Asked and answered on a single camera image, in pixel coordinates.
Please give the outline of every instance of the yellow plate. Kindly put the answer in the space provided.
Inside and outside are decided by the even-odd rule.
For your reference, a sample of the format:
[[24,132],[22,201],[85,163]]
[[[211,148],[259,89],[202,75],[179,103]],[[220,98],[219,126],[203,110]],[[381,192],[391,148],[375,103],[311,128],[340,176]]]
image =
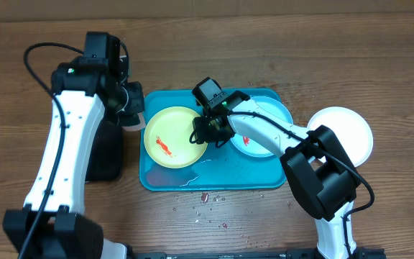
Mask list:
[[193,119],[199,114],[185,107],[170,107],[156,113],[144,130],[143,143],[148,155],[167,168],[183,168],[196,162],[207,143],[191,144]]

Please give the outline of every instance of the wooden tabletop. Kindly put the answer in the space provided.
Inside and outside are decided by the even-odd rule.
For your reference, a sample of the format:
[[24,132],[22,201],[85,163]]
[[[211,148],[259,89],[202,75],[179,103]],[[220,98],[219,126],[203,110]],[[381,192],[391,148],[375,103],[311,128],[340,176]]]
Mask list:
[[[414,14],[0,23],[0,258],[16,257],[2,218],[6,209],[22,208],[50,125],[50,100],[25,70],[22,54],[37,42],[83,48],[90,30],[125,41],[132,80],[146,94],[191,89],[210,76],[223,87],[272,88],[302,126],[328,106],[359,112],[373,130],[374,149],[358,169],[376,201],[353,216],[354,239],[385,248],[389,258],[414,258]],[[74,57],[46,47],[33,52],[31,63],[49,81],[58,63]],[[106,238],[137,252],[316,246],[314,221],[287,183],[266,191],[211,191],[224,200],[206,204],[201,192],[151,192],[139,182],[139,140],[139,132],[125,135],[119,181],[86,185],[86,216]],[[368,198],[359,187],[356,205]]]

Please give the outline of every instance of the brown wall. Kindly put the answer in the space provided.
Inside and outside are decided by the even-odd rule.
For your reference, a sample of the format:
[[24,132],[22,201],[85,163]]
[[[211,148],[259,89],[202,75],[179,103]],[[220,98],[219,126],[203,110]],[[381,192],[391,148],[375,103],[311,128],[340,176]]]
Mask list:
[[0,22],[414,12],[414,0],[0,0]]

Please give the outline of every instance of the wood grain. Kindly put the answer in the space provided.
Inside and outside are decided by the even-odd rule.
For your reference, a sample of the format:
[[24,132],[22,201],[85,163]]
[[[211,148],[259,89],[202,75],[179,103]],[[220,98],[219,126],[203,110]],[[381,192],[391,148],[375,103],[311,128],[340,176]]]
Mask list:
[[[29,77],[22,54],[36,42],[82,47],[89,30],[125,41],[132,80],[140,81],[146,94],[193,88],[211,76],[223,87],[272,88],[299,125],[327,106],[359,112],[374,134],[372,156],[359,172],[377,199],[353,216],[355,240],[386,248],[389,258],[414,258],[414,14],[0,24],[0,258],[16,257],[1,229],[2,217],[5,209],[21,208],[50,123],[50,100]],[[48,80],[58,63],[74,55],[45,48],[32,54],[31,63]],[[125,147],[119,181],[86,185],[87,217],[110,240],[138,252],[315,247],[313,219],[287,184],[270,191],[210,192],[225,201],[201,204],[199,192],[154,193],[142,187],[138,132],[126,133]],[[356,204],[367,199],[359,188]]]

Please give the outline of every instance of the tray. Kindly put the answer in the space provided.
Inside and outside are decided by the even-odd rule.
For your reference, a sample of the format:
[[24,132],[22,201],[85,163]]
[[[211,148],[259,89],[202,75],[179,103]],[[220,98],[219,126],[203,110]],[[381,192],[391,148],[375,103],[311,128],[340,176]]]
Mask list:
[[[228,94],[235,90],[250,96],[268,96],[280,101],[279,95],[269,88],[224,88]],[[158,111],[172,106],[188,107],[202,114],[202,108],[196,106],[191,90],[154,91],[146,96],[144,105],[144,119],[147,123]],[[230,141],[221,148],[215,148],[214,143],[209,143],[203,156],[185,168],[165,168],[148,156],[143,135],[144,129],[140,141],[139,177],[143,186],[151,191],[277,188],[286,180],[279,158],[245,155]]]

